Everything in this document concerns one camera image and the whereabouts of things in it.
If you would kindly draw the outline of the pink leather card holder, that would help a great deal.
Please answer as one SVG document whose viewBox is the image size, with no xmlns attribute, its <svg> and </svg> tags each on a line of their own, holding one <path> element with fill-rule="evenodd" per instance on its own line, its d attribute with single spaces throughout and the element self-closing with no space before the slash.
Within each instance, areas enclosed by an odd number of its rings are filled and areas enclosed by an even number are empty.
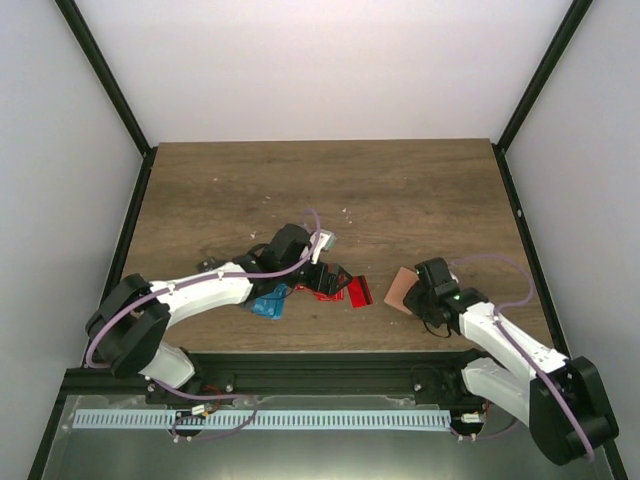
<svg viewBox="0 0 640 480">
<path fill-rule="evenodd" d="M 384 303 L 400 312 L 411 315 L 412 312 L 404 305 L 404 299 L 417 281 L 418 276 L 413 270 L 401 267 L 390 284 L 384 297 Z"/>
</svg>

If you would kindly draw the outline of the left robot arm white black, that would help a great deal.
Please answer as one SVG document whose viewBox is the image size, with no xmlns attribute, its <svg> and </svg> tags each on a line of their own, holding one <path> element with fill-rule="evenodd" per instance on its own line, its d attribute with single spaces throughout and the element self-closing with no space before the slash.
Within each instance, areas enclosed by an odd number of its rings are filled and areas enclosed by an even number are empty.
<svg viewBox="0 0 640 480">
<path fill-rule="evenodd" d="M 321 261 L 334 241 L 330 231 L 287 224 L 270 242 L 201 266 L 195 275 L 154 282 L 129 275 L 86 324 L 86 363 L 116 378 L 148 377 L 167 386 L 181 403 L 194 403 L 205 381 L 185 350 L 165 342 L 166 331 L 213 309 L 253 303 L 281 285 L 338 294 L 353 278 L 342 266 Z"/>
</svg>

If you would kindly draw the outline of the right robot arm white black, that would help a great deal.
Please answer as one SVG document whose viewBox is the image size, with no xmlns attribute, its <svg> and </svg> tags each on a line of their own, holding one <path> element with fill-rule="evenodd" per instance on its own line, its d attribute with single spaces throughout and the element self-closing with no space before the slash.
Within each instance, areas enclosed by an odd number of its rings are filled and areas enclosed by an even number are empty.
<svg viewBox="0 0 640 480">
<path fill-rule="evenodd" d="M 592 460 L 615 439 L 619 425 L 597 367 L 534 339 L 472 287 L 461 287 L 436 257 L 414 267 L 417 279 L 404 306 L 427 326 L 444 327 L 486 354 L 444 378 L 447 396 L 465 403 L 480 396 L 525 425 L 541 453 L 556 465 Z"/>
</svg>

